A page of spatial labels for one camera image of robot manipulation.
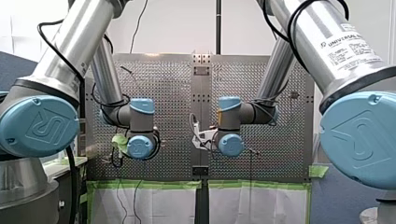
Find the white wall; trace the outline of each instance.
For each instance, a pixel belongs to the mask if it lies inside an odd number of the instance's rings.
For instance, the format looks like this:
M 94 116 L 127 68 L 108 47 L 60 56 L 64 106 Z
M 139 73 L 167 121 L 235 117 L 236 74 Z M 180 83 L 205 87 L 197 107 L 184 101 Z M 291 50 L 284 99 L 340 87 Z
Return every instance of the white wall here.
M 108 32 L 115 51 L 128 53 L 145 0 L 128 3 Z M 269 55 L 275 39 L 255 0 L 223 0 L 222 53 Z M 215 52 L 216 1 L 148 0 L 134 52 Z
M 66 0 L 0 0 L 0 51 L 39 61 L 47 45 L 38 35 L 37 25 L 63 19 L 66 14 Z M 58 27 L 43 30 L 52 39 Z
M 394 26 L 393 0 L 347 0 L 351 12 L 350 22 L 356 26 L 375 52 L 391 63 L 391 30 Z

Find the pegboard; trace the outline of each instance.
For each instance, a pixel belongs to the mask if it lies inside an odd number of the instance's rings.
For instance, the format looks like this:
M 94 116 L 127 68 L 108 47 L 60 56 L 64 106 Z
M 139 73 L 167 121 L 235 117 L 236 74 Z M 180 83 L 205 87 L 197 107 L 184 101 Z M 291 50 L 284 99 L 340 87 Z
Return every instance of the pegboard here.
M 235 95 L 245 102 L 255 99 L 268 59 L 213 56 L 212 97 Z M 209 178 L 307 181 L 312 150 L 313 86 L 305 70 L 296 65 L 278 99 L 277 125 L 241 126 L 245 146 L 259 155 L 248 150 L 233 159 L 214 154 L 210 158 Z M 212 123 L 217 120 L 218 109 L 217 102 L 212 101 Z
M 196 153 L 191 143 L 189 114 L 192 104 L 191 89 L 212 90 L 202 92 L 210 96 L 208 114 L 197 117 L 202 123 L 214 124 L 217 120 L 218 98 L 239 95 L 243 100 L 255 98 L 269 57 L 265 56 L 212 56 L 209 81 L 197 81 L 195 63 L 190 54 L 185 55 L 115 55 L 123 93 L 131 97 L 149 97 L 155 102 L 155 125 L 161 132 L 163 146 L 152 160 L 124 160 L 121 169 L 108 163 L 111 138 L 116 128 L 106 125 L 100 118 L 99 106 L 90 99 L 92 83 L 86 83 L 87 92 L 87 150 L 90 161 L 88 178 L 93 180 L 113 178 L 146 178 L 151 180 L 191 180 L 191 169 Z M 120 69 L 121 66 L 132 74 Z M 211 85 L 209 88 L 194 88 Z M 298 92 L 297 99 L 290 93 Z M 312 148 L 313 82 L 303 68 L 293 70 L 289 86 L 280 97 L 280 117 L 276 127 L 247 125 L 242 127 L 242 137 L 248 147 L 260 151 L 260 157 L 250 157 L 248 151 L 236 159 L 216 153 L 209 158 L 209 178 L 255 178 L 302 182 L 308 177 Z

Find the metal frame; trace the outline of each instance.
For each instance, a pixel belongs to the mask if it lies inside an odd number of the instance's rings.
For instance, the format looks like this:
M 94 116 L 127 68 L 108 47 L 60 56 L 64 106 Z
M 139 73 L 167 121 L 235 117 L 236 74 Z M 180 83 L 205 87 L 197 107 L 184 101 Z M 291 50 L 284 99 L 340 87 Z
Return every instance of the metal frame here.
M 269 57 L 262 56 L 214 55 L 212 58 L 212 97 L 238 95 L 244 101 L 254 99 L 268 61 Z M 297 100 L 293 100 L 295 103 L 289 98 L 293 91 L 300 94 Z M 209 178 L 308 182 L 309 165 L 312 163 L 313 97 L 314 82 L 312 78 L 300 65 L 296 64 L 291 72 L 289 86 L 279 98 L 280 117 L 278 125 L 274 128 L 262 125 L 245 125 L 241 129 L 246 145 L 248 147 L 253 146 L 253 149 L 259 151 L 262 155 L 250 158 L 248 151 L 235 159 L 218 155 L 216 161 L 211 160 L 210 162 Z M 289 99 L 292 109 L 288 109 Z M 217 120 L 217 108 L 217 102 L 212 102 L 211 117 L 213 123 Z M 298 139 L 285 141 L 285 139 L 291 137 Z M 262 147 L 267 143 L 272 144 L 272 146 Z M 275 147 L 283 147 L 285 150 L 282 151 L 282 148 L 274 149 Z M 276 166 L 279 172 L 271 171 Z
M 217 77 L 217 72 L 223 66 L 223 63 L 234 64 L 237 70 L 236 74 L 241 74 L 250 78 L 254 76 L 250 82 L 245 84 L 238 84 L 240 88 L 245 88 L 248 91 L 248 99 L 246 95 L 242 95 L 243 100 L 251 100 L 255 97 L 256 90 L 259 88 L 260 81 L 256 81 L 258 78 L 262 78 L 264 74 L 265 65 L 268 63 L 269 57 L 267 56 L 220 56 L 220 55 L 209 55 L 209 54 L 119 54 L 115 55 L 114 61 L 116 63 L 117 72 L 119 74 L 121 88 L 124 93 L 127 93 L 133 97 L 152 97 L 156 103 L 157 114 L 155 115 L 155 125 L 159 125 L 162 138 L 175 138 L 171 141 L 166 141 L 165 147 L 162 147 L 162 152 L 160 152 L 158 158 L 153 161 L 148 161 L 146 166 L 141 161 L 131 161 L 128 159 L 124 160 L 124 168 L 117 171 L 111 164 L 101 164 L 102 159 L 106 159 L 106 156 L 111 152 L 111 136 L 115 131 L 114 127 L 107 125 L 97 126 L 96 123 L 102 122 L 98 116 L 99 106 L 94 103 L 91 99 L 90 94 L 92 90 L 92 81 L 87 79 L 86 83 L 86 110 L 87 110 L 87 155 L 92 158 L 90 160 L 90 168 L 88 169 L 88 178 L 94 180 L 101 179 L 114 179 L 117 177 L 122 178 L 132 178 L 132 179 L 152 179 L 160 181 L 175 181 L 175 180 L 207 180 L 209 178 L 216 179 L 258 179 L 258 180 L 271 180 L 277 182 L 307 182 L 309 181 L 308 168 L 311 164 L 312 155 L 312 125 L 313 125 L 313 96 L 314 96 L 314 85 L 313 81 L 309 76 L 302 77 L 304 74 L 304 69 L 301 67 L 295 68 L 291 75 L 291 86 L 293 82 L 298 82 L 296 87 L 300 88 L 300 97 L 297 101 L 300 108 L 300 112 L 304 111 L 304 114 L 298 121 L 303 121 L 300 124 L 300 129 L 302 133 L 299 134 L 301 139 L 304 139 L 303 148 L 298 147 L 297 150 L 302 150 L 301 160 L 298 166 L 294 169 L 300 169 L 300 172 L 291 172 L 293 176 L 269 176 L 261 175 L 265 173 L 265 163 L 271 163 L 268 158 L 263 158 L 261 160 L 254 160 L 252 165 L 255 167 L 252 174 L 246 172 L 246 167 L 249 164 L 246 161 L 247 153 L 244 153 L 241 158 L 237 159 L 227 159 L 221 158 L 224 161 L 223 167 L 221 169 L 229 169 L 228 171 L 238 171 L 245 170 L 242 175 L 223 175 L 224 173 L 217 171 L 218 166 L 213 164 L 211 155 L 206 151 L 195 149 L 191 142 L 191 133 L 188 126 L 188 116 L 190 113 L 194 113 L 196 117 L 201 122 L 201 128 L 203 130 L 207 129 L 211 124 L 214 124 L 213 113 L 216 113 L 216 108 L 218 101 L 215 97 L 218 97 L 215 92 L 217 90 L 212 90 L 216 88 L 217 81 L 214 78 Z M 128 65 L 128 69 L 136 72 L 136 76 L 130 77 L 130 74 L 120 69 L 120 65 Z M 237 67 L 240 64 L 247 64 L 247 67 Z M 254 75 L 249 74 L 249 71 L 254 71 Z M 161 88 L 157 81 L 161 81 L 161 78 L 165 79 L 162 82 Z M 136 86 L 135 83 L 143 83 L 143 86 Z M 177 88 L 184 88 L 183 94 L 180 95 L 180 90 Z M 138 94 L 138 90 L 143 89 L 146 94 Z M 176 124 L 170 125 L 167 123 L 164 125 L 163 119 L 167 119 L 170 122 L 175 122 Z M 285 128 L 285 118 L 279 119 L 279 126 Z M 249 130 L 251 127 L 243 128 L 243 130 Z M 268 130 L 268 127 L 254 126 L 254 134 L 257 132 L 262 132 Z M 107 134 L 108 139 L 104 145 L 105 140 L 101 140 L 100 143 L 94 142 L 94 137 L 102 136 Z M 185 148 L 186 151 L 182 151 L 181 154 L 176 152 L 178 149 L 170 147 Z M 296 150 L 296 148 L 284 148 L 287 150 Z M 208 167 L 209 175 L 193 175 L 192 169 L 194 167 Z

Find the metal rod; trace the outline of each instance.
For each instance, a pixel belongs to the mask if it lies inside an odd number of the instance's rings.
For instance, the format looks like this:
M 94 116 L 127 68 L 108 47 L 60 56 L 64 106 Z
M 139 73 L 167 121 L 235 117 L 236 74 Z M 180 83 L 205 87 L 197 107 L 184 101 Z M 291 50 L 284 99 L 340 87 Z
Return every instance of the metal rod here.
M 287 84 L 291 69 L 295 64 L 295 57 L 288 42 L 279 38 L 274 46 L 270 61 L 257 92 L 257 99 L 272 98 Z
M 122 102 L 119 78 L 114 67 L 111 51 L 104 39 L 93 55 L 91 68 L 102 103 L 115 104 Z
M 84 75 L 113 15 L 114 7 L 107 0 L 77 0 L 52 44 Z M 77 77 L 52 49 L 46 50 L 33 74 L 22 79 L 50 86 L 78 100 Z
M 221 0 L 216 0 L 216 54 L 221 54 Z

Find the silver robot arm segment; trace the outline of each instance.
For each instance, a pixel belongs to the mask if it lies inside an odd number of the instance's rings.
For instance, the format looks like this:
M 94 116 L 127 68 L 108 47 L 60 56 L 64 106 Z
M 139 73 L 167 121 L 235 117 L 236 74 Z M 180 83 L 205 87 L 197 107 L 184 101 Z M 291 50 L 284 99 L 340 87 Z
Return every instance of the silver robot arm segment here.
M 276 125 L 276 99 L 286 88 L 294 63 L 289 43 L 279 38 L 265 70 L 257 99 L 248 103 L 242 103 L 235 96 L 219 99 L 219 128 L 215 145 L 222 154 L 235 157 L 242 153 L 245 148 L 239 136 L 242 124 Z
M 151 158 L 158 152 L 160 144 L 159 133 L 154 130 L 154 102 L 140 98 L 125 103 L 113 57 L 105 40 L 93 56 L 92 72 L 102 100 L 104 120 L 110 125 L 129 129 L 126 155 L 137 160 Z
M 116 0 L 79 0 L 70 9 L 52 43 L 80 76 L 119 11 Z M 1 150 L 16 157 L 64 150 L 78 133 L 79 85 L 78 74 L 47 49 L 33 74 L 17 79 L 0 104 Z
M 330 1 L 267 3 L 282 28 L 290 28 L 289 42 L 323 93 L 320 142 L 329 159 L 364 185 L 396 189 L 396 94 L 362 90 L 395 77 L 396 67 L 377 56 Z M 299 16 L 290 21 L 291 15 Z

